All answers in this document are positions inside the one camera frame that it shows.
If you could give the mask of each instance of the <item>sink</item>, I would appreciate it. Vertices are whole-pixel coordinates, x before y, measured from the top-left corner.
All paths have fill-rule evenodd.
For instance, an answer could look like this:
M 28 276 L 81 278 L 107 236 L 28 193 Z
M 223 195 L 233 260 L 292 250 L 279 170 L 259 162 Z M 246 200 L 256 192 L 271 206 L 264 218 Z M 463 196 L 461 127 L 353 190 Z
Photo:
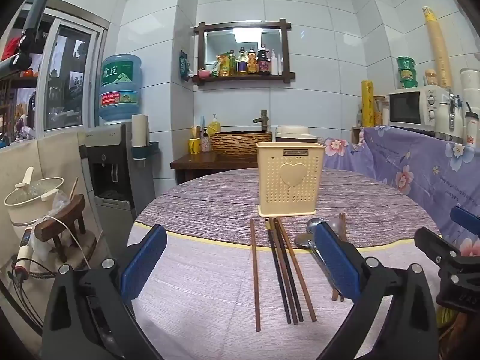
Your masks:
M 272 142 L 271 131 L 222 131 L 210 136 L 212 150 L 226 155 L 256 155 L 257 142 Z

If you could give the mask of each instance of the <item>pot handle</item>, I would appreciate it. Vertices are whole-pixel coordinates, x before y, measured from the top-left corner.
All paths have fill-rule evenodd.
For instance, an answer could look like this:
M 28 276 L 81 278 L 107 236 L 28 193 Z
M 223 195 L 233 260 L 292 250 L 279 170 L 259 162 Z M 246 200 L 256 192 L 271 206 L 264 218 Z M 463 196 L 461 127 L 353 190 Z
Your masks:
M 45 192 L 40 198 L 43 202 L 46 202 L 47 200 L 53 199 L 58 191 L 58 188 L 54 188 L 51 191 Z
M 15 188 L 23 188 L 27 185 L 30 185 L 32 181 L 32 174 L 33 174 L 33 166 L 27 168 L 25 172 L 25 176 L 23 176 L 23 181 L 21 183 L 15 184 Z

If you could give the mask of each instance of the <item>soy sauce bottle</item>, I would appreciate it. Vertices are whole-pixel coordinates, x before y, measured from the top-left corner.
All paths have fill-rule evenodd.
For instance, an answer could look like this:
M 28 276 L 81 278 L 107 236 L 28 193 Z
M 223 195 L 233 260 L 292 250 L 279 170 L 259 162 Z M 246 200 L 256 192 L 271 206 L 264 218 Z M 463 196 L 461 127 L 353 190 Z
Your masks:
M 264 44 L 258 50 L 258 74 L 270 74 L 270 63 L 268 62 L 267 50 Z

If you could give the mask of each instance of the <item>yellow roll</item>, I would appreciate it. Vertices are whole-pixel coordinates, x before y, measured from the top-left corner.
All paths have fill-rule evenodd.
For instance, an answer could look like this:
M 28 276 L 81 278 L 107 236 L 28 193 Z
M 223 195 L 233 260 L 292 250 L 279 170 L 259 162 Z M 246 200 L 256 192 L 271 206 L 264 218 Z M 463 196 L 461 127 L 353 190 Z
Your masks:
M 374 83 L 371 81 L 361 82 L 362 125 L 373 127 L 374 118 Z
M 448 59 L 447 46 L 443 38 L 442 29 L 438 24 L 434 12 L 430 7 L 423 7 L 423 14 L 427 22 L 427 30 L 430 38 L 431 49 L 437 64 L 438 85 L 442 88 L 452 87 L 452 71 Z

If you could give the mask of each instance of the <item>heart shape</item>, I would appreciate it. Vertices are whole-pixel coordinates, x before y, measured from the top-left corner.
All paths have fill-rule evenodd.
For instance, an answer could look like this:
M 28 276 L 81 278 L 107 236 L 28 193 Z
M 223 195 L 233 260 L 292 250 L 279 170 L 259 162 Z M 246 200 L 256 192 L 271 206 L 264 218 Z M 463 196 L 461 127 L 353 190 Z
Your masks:
M 293 188 L 299 185 L 307 175 L 307 167 L 303 163 L 284 163 L 280 167 L 280 178 L 285 184 Z

